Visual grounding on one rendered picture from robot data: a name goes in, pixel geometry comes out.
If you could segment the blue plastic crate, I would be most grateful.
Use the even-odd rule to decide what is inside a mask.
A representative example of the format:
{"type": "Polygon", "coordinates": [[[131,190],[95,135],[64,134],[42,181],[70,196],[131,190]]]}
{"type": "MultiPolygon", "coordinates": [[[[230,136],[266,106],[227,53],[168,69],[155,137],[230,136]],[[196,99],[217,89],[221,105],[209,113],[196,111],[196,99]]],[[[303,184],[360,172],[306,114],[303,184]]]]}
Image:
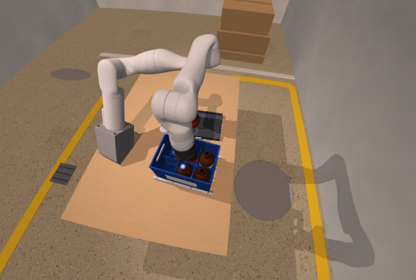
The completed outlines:
{"type": "Polygon", "coordinates": [[[191,166],[193,174],[192,174],[192,178],[190,178],[184,175],[177,174],[176,169],[182,163],[177,162],[173,154],[173,149],[170,146],[169,137],[163,142],[163,144],[159,148],[157,152],[157,156],[155,158],[155,175],[157,177],[167,179],[169,181],[173,181],[176,183],[180,183],[182,185],[191,186],[193,188],[197,188],[197,189],[209,192],[210,186],[212,183],[211,181],[213,180],[213,175],[215,172],[215,166],[216,166],[216,161],[218,158],[218,153],[220,150],[220,145],[195,139],[195,149],[198,153],[198,159],[197,159],[196,164],[187,162],[187,161],[182,162],[182,163],[189,164],[191,166]],[[161,151],[162,146],[163,146],[163,149],[161,151]],[[200,166],[199,157],[200,157],[200,154],[202,154],[205,151],[211,152],[214,156],[214,163],[213,163],[212,168],[200,166]],[[158,155],[159,155],[159,158],[157,159],[158,155]],[[210,177],[209,177],[208,183],[194,178],[194,172],[199,167],[204,167],[209,170],[210,177]]]}

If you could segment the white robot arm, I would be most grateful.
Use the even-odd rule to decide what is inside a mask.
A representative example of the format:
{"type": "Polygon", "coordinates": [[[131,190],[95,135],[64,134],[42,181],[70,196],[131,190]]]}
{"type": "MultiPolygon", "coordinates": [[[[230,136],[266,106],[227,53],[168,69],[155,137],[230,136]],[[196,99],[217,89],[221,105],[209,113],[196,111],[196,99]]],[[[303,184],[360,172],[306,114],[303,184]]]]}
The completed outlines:
{"type": "Polygon", "coordinates": [[[174,80],[174,90],[162,89],[153,95],[151,109],[173,142],[187,142],[193,134],[192,122],[198,113],[198,93],[205,78],[205,69],[220,63],[219,44],[213,34],[197,37],[188,58],[166,49],[154,49],[134,57],[101,60],[97,72],[103,96],[103,126],[112,131],[125,127],[124,89],[118,86],[118,79],[182,69],[174,80]]]}

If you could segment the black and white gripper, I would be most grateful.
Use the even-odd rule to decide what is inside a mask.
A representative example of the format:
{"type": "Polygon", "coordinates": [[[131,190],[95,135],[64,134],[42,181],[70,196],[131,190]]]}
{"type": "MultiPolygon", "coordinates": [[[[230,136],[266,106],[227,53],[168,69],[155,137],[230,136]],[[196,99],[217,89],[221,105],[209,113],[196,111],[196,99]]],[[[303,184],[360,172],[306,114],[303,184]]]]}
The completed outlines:
{"type": "MultiPolygon", "coordinates": [[[[160,131],[162,132],[162,134],[168,134],[167,130],[164,129],[162,126],[160,127],[160,131]]],[[[173,153],[179,163],[182,163],[196,155],[194,133],[192,134],[190,140],[188,140],[187,142],[176,143],[170,139],[170,143],[172,149],[174,150],[173,153]]]]}

